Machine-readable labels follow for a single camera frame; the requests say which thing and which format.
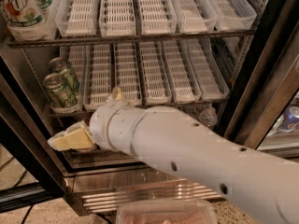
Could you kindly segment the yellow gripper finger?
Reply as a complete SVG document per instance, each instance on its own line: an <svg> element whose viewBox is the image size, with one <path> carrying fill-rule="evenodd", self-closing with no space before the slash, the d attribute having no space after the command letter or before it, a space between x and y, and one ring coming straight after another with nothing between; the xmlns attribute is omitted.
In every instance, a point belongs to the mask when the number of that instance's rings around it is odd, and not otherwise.
<svg viewBox="0 0 299 224"><path fill-rule="evenodd" d="M65 131L56 133L48 140L48 144L57 151L90 149L94 147L89 127L84 120L71 125Z"/></svg>
<svg viewBox="0 0 299 224"><path fill-rule="evenodd" d="M123 93L121 88L116 86L112 89L112 93L107 97L108 102L116 101L116 100L123 100Z"/></svg>

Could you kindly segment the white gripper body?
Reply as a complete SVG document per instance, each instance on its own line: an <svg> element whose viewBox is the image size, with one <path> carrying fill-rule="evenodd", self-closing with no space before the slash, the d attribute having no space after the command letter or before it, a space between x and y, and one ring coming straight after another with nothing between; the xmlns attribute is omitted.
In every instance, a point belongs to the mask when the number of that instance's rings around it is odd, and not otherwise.
<svg viewBox="0 0 299 224"><path fill-rule="evenodd" d="M128 103L116 100L100 105L90 118L89 130L93 141L103 149L115 150L108 137L109 123L117 111L127 106Z"/></svg>

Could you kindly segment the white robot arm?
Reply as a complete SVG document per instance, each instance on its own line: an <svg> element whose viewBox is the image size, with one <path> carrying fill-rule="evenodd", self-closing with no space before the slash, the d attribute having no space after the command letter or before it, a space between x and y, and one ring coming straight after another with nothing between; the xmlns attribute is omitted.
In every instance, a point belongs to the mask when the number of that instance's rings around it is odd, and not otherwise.
<svg viewBox="0 0 299 224"><path fill-rule="evenodd" d="M165 174L218 192L263 224L299 224L299 163L242 147L169 106L131 105L115 88L88 123L48 140L58 151L120 151Z"/></svg>

